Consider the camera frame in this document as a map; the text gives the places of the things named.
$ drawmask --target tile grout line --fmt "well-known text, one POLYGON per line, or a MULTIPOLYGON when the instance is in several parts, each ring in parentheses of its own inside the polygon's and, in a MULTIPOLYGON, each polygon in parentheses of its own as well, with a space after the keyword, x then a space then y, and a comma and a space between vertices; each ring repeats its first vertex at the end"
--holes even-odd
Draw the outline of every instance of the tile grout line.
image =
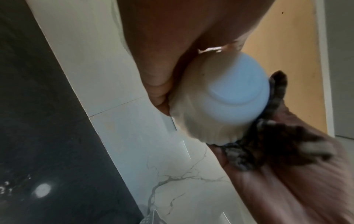
MULTIPOLYGON (((134 100, 139 100, 140 98, 143 98, 143 97, 145 97, 145 96, 147 96, 147 95, 141 96, 141 97, 136 98, 136 99, 134 99, 134 100)), ((97 114, 94 114, 94 115, 89 116, 89 118, 92 118, 93 116, 96 116, 96 115, 98 115, 98 114, 100 114, 100 113, 103 113, 103 112, 106 112, 106 111, 108 111, 108 110, 114 109, 114 108, 116 108, 116 107, 120 107, 120 106, 122 106, 122 105, 124 105, 124 104, 130 103, 130 102, 133 102, 134 100, 131 100, 131 101, 126 102, 126 103, 122 103, 122 104, 120 104, 120 105, 118 105, 118 106, 115 106, 115 107, 112 107, 112 108, 109 108, 109 109, 106 109, 106 110, 101 111, 101 112, 99 112, 99 113, 97 113, 97 114)))

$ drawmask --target marble floor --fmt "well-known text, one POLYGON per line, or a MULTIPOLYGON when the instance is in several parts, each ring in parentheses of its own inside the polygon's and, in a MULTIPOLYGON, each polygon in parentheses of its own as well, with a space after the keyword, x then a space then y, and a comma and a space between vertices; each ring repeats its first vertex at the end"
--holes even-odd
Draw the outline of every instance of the marble floor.
MULTIPOLYGON (((121 41, 115 0, 27 2, 144 215, 156 209, 168 224, 254 223, 206 145, 185 136, 171 118, 150 104, 134 61, 121 41)), ((325 131, 311 1, 278 0, 264 21, 246 43, 245 51, 267 72, 282 69, 288 73, 290 108, 325 131), (272 21, 278 23, 270 29, 272 21), (295 30, 287 28, 289 24, 295 30), (272 44, 265 45, 265 40, 272 44), (306 87, 309 82, 315 87, 306 87), (310 97, 302 103, 303 95, 298 93, 310 97)))

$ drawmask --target gray wall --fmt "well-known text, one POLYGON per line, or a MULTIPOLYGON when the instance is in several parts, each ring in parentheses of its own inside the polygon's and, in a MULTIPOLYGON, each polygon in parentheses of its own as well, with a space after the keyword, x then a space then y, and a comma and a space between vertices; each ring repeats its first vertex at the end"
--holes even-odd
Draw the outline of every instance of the gray wall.
POLYGON ((336 136, 354 139, 354 1, 325 0, 336 136))

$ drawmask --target white marble tile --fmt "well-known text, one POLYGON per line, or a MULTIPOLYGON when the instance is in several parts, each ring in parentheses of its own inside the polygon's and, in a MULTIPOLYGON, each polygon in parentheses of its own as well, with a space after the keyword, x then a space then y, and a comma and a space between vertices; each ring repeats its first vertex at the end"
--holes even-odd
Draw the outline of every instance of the white marble tile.
POLYGON ((244 223, 240 199, 210 149, 177 131, 148 97, 91 120, 144 215, 157 209, 168 224, 244 223))
POLYGON ((89 116, 145 96, 115 0, 27 0, 89 116))

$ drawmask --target white light spot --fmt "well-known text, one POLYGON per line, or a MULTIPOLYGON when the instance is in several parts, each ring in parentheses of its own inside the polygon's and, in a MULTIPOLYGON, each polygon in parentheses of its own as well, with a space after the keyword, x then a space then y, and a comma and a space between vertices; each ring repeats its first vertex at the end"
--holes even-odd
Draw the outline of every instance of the white light spot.
POLYGON ((51 186, 47 183, 43 183, 41 185, 39 185, 35 190, 34 190, 34 194, 36 195, 37 198, 41 198, 46 196, 47 194, 49 194, 49 192, 51 191, 51 186))

